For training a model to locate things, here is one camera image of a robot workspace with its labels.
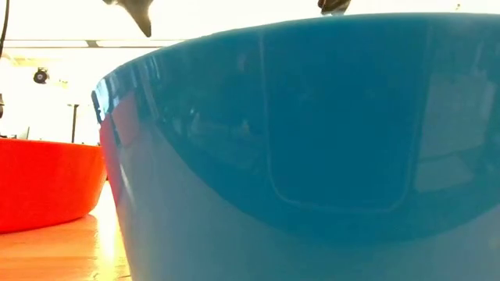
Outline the small blue plastic bowl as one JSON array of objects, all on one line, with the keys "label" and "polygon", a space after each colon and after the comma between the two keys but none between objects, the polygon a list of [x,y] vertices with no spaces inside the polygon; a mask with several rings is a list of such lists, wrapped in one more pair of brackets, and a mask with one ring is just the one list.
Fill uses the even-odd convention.
[{"label": "small blue plastic bowl", "polygon": [[500,281],[500,14],[223,31],[91,96],[133,281]]}]

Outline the small orange plastic bowl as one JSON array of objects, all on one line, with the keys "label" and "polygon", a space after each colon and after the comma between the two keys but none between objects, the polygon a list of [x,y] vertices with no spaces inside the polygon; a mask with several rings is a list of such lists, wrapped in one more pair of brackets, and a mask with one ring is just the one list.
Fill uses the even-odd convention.
[{"label": "small orange plastic bowl", "polygon": [[87,215],[105,178],[99,146],[0,138],[0,233]]}]

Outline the black vertical pole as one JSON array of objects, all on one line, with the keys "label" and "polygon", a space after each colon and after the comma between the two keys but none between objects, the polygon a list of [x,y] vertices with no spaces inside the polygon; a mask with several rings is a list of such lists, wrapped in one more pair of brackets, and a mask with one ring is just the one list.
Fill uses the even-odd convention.
[{"label": "black vertical pole", "polygon": [[79,104],[73,104],[71,105],[73,109],[73,114],[72,114],[72,126],[71,126],[71,143],[75,142],[75,135],[76,135],[76,126],[77,126],[77,111],[78,107],[80,106]]}]

